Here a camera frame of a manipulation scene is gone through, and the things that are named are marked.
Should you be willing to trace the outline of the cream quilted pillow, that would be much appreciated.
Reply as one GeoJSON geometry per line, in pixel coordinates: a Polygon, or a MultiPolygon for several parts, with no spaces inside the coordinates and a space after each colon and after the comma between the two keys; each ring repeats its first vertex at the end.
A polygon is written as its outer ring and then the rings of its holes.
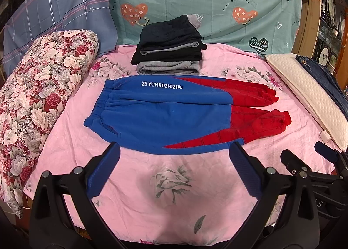
{"type": "Polygon", "coordinates": [[[270,54],[267,63],[308,110],[335,144],[347,150],[347,119],[323,87],[296,60],[296,55],[270,54]]]}

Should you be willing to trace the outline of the blue and red pants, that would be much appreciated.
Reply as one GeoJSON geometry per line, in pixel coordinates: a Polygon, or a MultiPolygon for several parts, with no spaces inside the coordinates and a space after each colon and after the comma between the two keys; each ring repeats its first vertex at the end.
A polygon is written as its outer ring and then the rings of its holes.
{"type": "Polygon", "coordinates": [[[191,155],[273,137],[291,123],[268,110],[275,90],[207,76],[107,80],[84,125],[108,142],[155,155],[191,155]]]}

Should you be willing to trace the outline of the white charger adapter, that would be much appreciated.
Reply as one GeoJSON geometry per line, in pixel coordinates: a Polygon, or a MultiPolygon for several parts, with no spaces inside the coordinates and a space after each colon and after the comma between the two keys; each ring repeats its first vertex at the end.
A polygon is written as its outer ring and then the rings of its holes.
{"type": "Polygon", "coordinates": [[[320,133],[320,139],[326,144],[331,140],[331,136],[324,130],[320,133]]]}

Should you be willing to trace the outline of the black folded pants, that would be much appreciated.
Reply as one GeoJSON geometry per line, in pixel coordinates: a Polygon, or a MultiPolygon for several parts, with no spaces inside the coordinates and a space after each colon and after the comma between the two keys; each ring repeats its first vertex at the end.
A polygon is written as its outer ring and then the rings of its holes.
{"type": "Polygon", "coordinates": [[[197,47],[183,48],[174,51],[151,52],[145,55],[140,53],[139,46],[132,56],[131,64],[138,65],[141,62],[175,62],[175,61],[200,61],[202,60],[202,50],[207,50],[207,45],[201,41],[198,42],[197,47]]]}
{"type": "Polygon", "coordinates": [[[181,15],[172,20],[146,25],[140,34],[138,48],[142,54],[198,46],[201,21],[198,15],[181,15]]]}

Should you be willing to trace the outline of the dark blue denim jeans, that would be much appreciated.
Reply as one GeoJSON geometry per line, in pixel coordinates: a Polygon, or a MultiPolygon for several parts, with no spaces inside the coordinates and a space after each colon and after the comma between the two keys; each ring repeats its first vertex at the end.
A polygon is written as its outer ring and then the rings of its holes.
{"type": "Polygon", "coordinates": [[[337,80],[329,70],[306,56],[296,55],[299,64],[318,82],[318,84],[327,92],[331,99],[342,111],[345,118],[348,117],[347,98],[337,80]]]}

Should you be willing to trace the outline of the teal heart-print pillow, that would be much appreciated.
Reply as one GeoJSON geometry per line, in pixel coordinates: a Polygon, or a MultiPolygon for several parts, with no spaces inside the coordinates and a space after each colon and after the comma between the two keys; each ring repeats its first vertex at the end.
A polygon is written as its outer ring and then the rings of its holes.
{"type": "Polygon", "coordinates": [[[120,45],[137,44],[145,26],[195,15],[204,42],[267,55],[291,52],[302,0],[109,0],[109,5],[120,45]]]}

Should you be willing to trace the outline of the display shelf with ornaments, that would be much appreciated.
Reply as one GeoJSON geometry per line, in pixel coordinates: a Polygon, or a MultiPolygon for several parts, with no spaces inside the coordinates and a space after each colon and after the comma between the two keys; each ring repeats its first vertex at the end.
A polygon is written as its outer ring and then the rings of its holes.
{"type": "Polygon", "coordinates": [[[320,24],[313,59],[337,74],[343,53],[347,4],[343,0],[321,0],[320,24]]]}

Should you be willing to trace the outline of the grey folded pants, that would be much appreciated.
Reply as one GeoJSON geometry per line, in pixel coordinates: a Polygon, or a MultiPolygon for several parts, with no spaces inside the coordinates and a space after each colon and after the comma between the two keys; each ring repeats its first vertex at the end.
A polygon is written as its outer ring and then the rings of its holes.
{"type": "Polygon", "coordinates": [[[200,61],[149,61],[136,67],[139,75],[199,75],[200,61]]]}

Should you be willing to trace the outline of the blue plaid pillow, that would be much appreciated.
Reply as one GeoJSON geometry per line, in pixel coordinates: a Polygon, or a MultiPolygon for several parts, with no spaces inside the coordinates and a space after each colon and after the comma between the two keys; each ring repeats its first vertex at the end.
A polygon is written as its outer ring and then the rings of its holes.
{"type": "Polygon", "coordinates": [[[110,52],[117,42],[109,0],[24,0],[3,25],[3,68],[15,69],[34,40],[55,31],[88,29],[99,39],[99,54],[110,52]]]}

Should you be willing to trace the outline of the red floral folded quilt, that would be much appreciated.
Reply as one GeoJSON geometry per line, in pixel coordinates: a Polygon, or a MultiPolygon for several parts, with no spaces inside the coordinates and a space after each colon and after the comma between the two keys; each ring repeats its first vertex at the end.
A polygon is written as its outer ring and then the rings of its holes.
{"type": "Polygon", "coordinates": [[[1,88],[1,200],[18,218],[24,185],[98,50],[98,36],[91,30],[41,36],[1,88]]]}

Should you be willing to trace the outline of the wooden headboard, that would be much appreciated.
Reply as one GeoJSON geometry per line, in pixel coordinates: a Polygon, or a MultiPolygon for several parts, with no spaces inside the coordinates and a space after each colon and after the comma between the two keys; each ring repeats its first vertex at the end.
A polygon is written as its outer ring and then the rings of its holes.
{"type": "Polygon", "coordinates": [[[292,53],[312,57],[320,26],[322,0],[302,0],[300,27],[292,53]]]}

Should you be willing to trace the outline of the black folded pants top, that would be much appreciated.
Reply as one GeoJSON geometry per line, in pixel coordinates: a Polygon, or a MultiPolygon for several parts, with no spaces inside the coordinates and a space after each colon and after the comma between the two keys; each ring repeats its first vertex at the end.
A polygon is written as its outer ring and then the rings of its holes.
{"type": "Polygon", "coordinates": [[[181,15],[172,20],[146,25],[140,34],[138,48],[142,54],[198,46],[201,21],[198,15],[181,15]]]}

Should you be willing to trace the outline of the pink floral bed sheet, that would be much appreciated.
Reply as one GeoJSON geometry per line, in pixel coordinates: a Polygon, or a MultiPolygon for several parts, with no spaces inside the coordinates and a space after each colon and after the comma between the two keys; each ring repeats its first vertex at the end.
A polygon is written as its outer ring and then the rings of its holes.
{"type": "MultiPolygon", "coordinates": [[[[44,171],[54,175],[69,173],[107,148],[107,142],[83,123],[106,80],[136,73],[130,63],[134,51],[134,46],[120,46],[95,61],[47,138],[23,189],[28,197],[34,196],[44,171]]],[[[279,97],[273,109],[290,113],[292,123],[283,133],[244,145],[249,155],[286,174],[280,154],[289,149],[313,171],[327,174],[333,171],[333,165],[314,149],[321,127],[257,55],[225,44],[211,44],[203,52],[201,74],[265,84],[279,97]]],[[[256,199],[247,192],[226,150],[170,156],[124,148],[93,203],[122,240],[209,246],[230,239],[256,199]]]]}

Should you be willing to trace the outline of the black folded pants middle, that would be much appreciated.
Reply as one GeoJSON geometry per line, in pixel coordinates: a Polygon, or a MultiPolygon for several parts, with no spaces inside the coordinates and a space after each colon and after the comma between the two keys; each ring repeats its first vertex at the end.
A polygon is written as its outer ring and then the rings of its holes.
{"type": "Polygon", "coordinates": [[[140,53],[139,46],[132,56],[131,64],[138,65],[141,62],[175,62],[175,61],[200,61],[202,60],[202,50],[207,50],[207,45],[201,41],[198,42],[197,47],[183,48],[174,51],[151,52],[145,55],[140,53]]]}

